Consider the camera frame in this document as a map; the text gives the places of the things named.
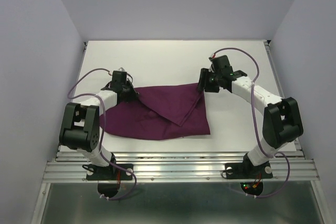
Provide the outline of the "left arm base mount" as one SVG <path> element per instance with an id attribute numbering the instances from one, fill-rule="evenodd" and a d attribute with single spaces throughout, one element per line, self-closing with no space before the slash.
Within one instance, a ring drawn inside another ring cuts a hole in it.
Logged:
<path id="1" fill-rule="evenodd" d="M 82 168 L 86 171 L 86 180 L 97 182 L 99 197 L 105 200 L 121 200 L 126 198 L 133 189 L 125 192 L 121 188 L 122 181 L 131 181 L 133 175 L 133 164 L 120 164 L 122 168 L 113 166 L 100 167 L 92 164 L 84 164 Z"/>

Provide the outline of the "purple cloth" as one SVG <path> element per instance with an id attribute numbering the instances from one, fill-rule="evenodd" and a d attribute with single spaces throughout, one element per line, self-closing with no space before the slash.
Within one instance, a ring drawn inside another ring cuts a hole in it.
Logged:
<path id="1" fill-rule="evenodd" d="M 204 93 L 197 83 L 136 89 L 139 97 L 100 116 L 105 132 L 140 140 L 170 140 L 211 133 Z"/>

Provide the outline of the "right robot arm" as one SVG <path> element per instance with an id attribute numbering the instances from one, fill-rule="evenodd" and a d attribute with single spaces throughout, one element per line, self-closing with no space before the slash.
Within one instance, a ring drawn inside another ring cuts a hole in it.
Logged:
<path id="1" fill-rule="evenodd" d="M 253 177 L 279 149 L 303 134 L 298 102 L 292 97 L 275 95 L 256 85 L 245 72 L 233 70 L 226 55 L 210 62 L 210 68 L 201 69 L 197 89 L 211 93 L 224 89 L 244 99 L 251 105 L 255 131 L 255 111 L 263 116 L 262 138 L 257 139 L 257 146 L 247 153 L 247 161 L 241 165 L 243 174 Z"/>

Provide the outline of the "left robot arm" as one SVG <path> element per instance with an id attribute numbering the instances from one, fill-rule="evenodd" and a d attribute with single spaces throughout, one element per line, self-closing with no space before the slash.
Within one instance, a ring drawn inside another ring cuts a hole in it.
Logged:
<path id="1" fill-rule="evenodd" d="M 104 130 L 107 126 L 106 112 L 121 102 L 138 98 L 133 87 L 133 78 L 123 68 L 113 72 L 102 68 L 111 76 L 111 81 L 98 93 L 84 93 L 68 98 L 89 99 L 65 106 L 62 118 L 59 144 L 75 150 L 86 157 L 92 165 L 99 167 L 99 173 L 106 179 L 113 178 L 117 172 L 114 155 L 102 145 Z"/>

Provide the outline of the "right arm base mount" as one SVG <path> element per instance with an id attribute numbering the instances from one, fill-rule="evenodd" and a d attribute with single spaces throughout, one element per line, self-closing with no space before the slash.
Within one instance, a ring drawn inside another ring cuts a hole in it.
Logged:
<path id="1" fill-rule="evenodd" d="M 228 180 L 242 179 L 243 182 L 240 183 L 242 191 L 248 196 L 259 198 L 262 197 L 261 193 L 264 189 L 262 180 L 272 179 L 273 173 L 269 161 L 254 166 L 245 154 L 240 163 L 226 163 L 221 176 Z"/>

